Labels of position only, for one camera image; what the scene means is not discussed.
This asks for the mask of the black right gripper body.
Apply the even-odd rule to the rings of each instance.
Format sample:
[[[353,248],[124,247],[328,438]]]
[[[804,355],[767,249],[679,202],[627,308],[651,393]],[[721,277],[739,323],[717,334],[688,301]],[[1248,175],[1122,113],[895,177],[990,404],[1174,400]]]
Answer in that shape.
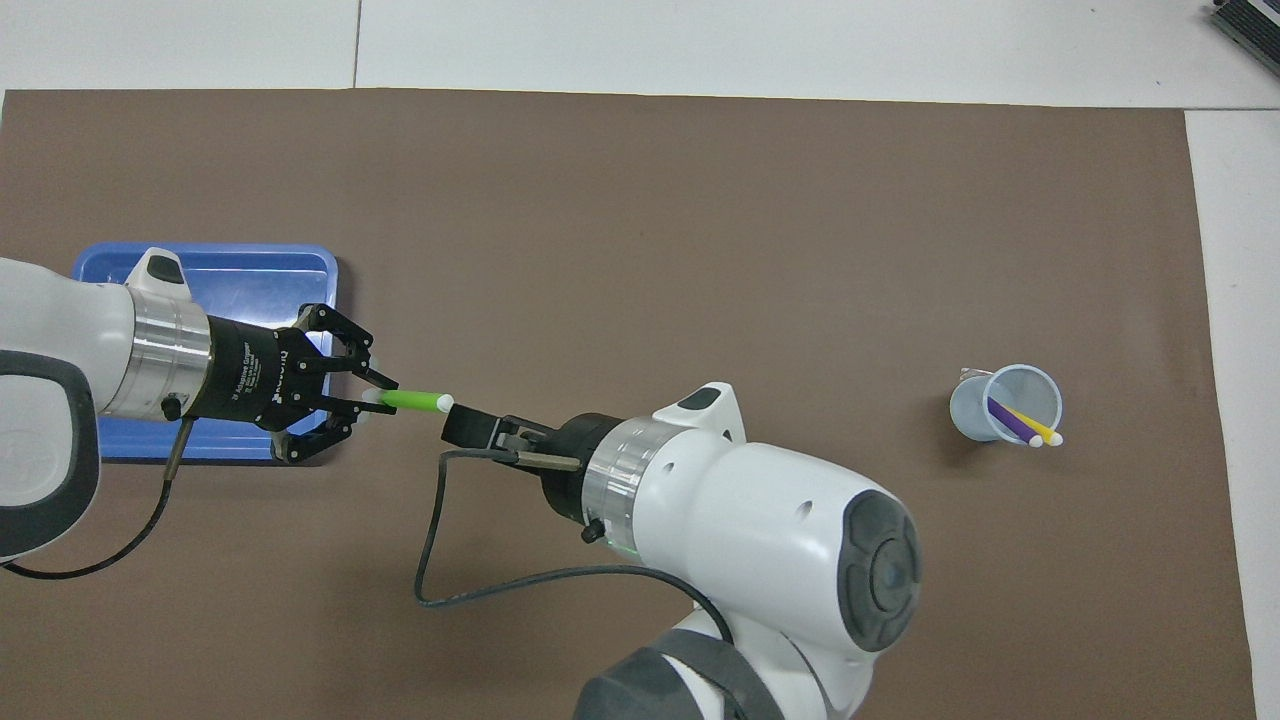
[[[541,489],[550,507],[563,518],[586,524],[582,510],[582,483],[591,456],[602,441],[623,420],[599,413],[585,413],[568,419],[541,443],[540,452],[580,461],[572,471],[540,470]]]

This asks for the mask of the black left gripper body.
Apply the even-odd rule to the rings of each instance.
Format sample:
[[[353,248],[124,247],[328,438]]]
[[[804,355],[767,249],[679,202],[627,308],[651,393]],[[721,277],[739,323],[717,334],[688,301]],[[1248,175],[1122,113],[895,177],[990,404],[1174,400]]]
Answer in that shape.
[[[268,329],[221,316],[207,319],[210,359],[189,415],[253,423],[275,432],[308,415],[294,396],[308,392],[308,379],[291,364],[308,356],[306,334],[285,327]]]

